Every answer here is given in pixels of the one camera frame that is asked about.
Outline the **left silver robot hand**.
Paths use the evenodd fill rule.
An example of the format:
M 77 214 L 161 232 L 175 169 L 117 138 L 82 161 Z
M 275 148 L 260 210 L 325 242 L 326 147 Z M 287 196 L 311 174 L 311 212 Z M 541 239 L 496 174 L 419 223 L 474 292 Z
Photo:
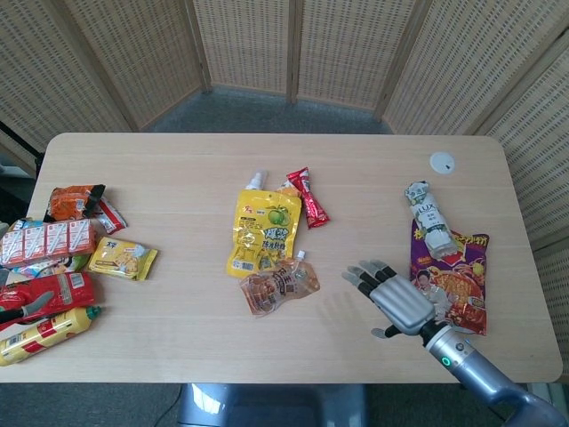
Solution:
M 45 306 L 54 296 L 53 291 L 48 291 L 38 296 L 33 302 L 14 310 L 4 310 L 0 312 L 0 322 L 2 324 L 12 322 L 28 315 L 34 314 Z

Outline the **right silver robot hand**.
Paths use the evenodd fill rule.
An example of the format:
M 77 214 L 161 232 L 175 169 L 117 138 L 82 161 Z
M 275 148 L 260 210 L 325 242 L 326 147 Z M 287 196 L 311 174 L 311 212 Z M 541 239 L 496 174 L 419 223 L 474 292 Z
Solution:
M 360 261 L 341 276 L 368 298 L 391 322 L 373 335 L 388 339 L 397 334 L 419 335 L 435 318 L 435 306 L 408 279 L 380 260 Z

